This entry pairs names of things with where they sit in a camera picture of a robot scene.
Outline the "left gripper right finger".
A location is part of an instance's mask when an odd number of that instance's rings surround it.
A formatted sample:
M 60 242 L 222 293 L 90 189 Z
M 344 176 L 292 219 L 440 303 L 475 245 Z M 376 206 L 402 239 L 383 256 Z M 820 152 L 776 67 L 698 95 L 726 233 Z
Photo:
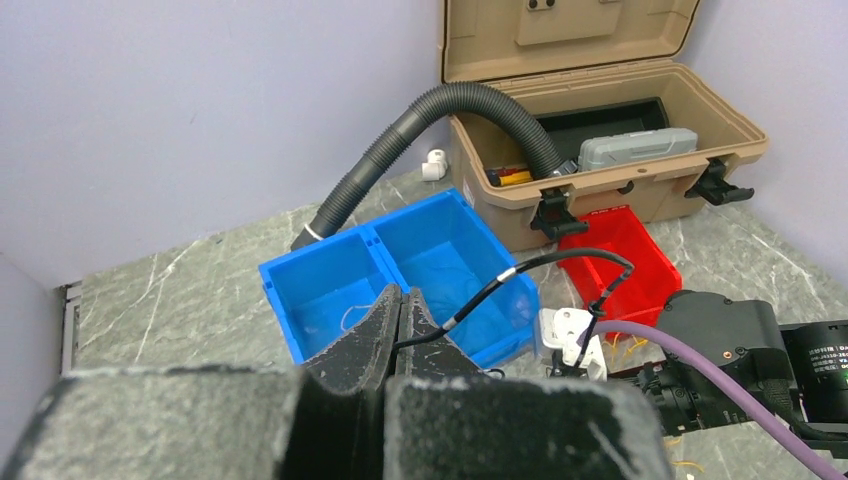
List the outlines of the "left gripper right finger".
M 633 387 L 495 379 L 448 339 L 385 352 L 389 479 L 669 479 L 654 409 Z

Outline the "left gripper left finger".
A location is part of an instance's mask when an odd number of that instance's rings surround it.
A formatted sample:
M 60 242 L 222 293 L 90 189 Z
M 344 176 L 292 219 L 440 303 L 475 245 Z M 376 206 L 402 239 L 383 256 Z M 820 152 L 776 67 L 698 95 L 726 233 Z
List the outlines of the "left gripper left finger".
M 43 397 L 5 479 L 379 479 L 402 293 L 288 368 L 76 370 Z

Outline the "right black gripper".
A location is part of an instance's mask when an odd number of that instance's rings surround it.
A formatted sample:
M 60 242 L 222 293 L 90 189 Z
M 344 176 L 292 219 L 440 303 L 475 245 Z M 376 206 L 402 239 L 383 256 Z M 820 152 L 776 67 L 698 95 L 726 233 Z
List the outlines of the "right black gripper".
M 609 378 L 627 382 L 646 396 L 665 436 L 708 428 L 703 418 L 709 392 L 707 378 L 693 368 L 676 360 L 649 361 L 613 372 Z

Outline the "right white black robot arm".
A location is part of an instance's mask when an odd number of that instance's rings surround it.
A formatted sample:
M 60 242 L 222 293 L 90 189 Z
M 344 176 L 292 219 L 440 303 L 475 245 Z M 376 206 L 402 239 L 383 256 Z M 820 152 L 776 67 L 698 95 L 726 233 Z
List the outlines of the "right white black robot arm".
M 847 456 L 847 323 L 781 325 L 763 300 L 733 301 L 682 290 L 657 327 L 704 356 L 807 446 Z M 664 359 L 612 373 L 639 388 L 665 433 L 742 424 L 748 412 L 699 368 L 665 349 Z

